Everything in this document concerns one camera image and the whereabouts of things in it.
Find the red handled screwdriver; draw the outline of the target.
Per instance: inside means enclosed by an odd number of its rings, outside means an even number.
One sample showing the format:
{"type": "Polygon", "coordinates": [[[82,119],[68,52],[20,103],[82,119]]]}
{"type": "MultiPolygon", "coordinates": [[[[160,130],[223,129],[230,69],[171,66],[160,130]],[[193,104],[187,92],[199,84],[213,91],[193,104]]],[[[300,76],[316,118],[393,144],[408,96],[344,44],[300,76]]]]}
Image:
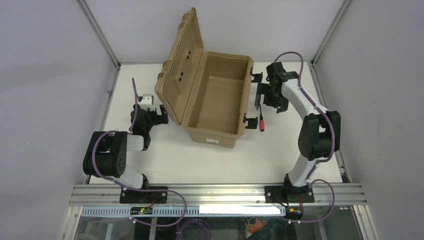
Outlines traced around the red handled screwdriver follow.
{"type": "Polygon", "coordinates": [[[262,114],[262,106],[259,105],[259,129],[261,132],[265,131],[265,121],[262,114]]]}

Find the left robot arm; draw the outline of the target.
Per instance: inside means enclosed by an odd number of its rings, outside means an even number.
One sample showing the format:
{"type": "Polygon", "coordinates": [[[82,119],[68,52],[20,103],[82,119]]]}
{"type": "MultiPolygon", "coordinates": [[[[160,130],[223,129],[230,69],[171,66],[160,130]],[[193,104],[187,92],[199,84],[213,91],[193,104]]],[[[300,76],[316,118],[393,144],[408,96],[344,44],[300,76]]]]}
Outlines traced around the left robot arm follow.
{"type": "Polygon", "coordinates": [[[150,189],[147,176],[127,166],[127,153],[147,151],[151,129],[169,123],[165,107],[161,104],[159,109],[160,113],[156,108],[135,106],[130,113],[131,120],[135,120],[130,133],[118,130],[93,132],[83,159],[83,172],[109,180],[125,190],[150,189]]]}

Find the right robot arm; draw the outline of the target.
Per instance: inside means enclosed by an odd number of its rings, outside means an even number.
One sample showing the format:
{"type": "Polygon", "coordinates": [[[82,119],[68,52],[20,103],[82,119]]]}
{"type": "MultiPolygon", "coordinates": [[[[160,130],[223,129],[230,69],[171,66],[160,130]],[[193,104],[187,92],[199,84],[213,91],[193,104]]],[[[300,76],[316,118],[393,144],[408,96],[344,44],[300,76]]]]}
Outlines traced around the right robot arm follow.
{"type": "Polygon", "coordinates": [[[340,148],[341,115],[316,102],[302,86],[301,74],[286,71],[281,62],[268,65],[266,73],[265,83],[262,73],[252,74],[252,82],[257,84],[255,108],[260,110],[265,105],[282,113],[292,105],[302,119],[297,140],[299,157],[282,185],[265,187],[266,201],[312,203],[313,173],[340,148]]]}

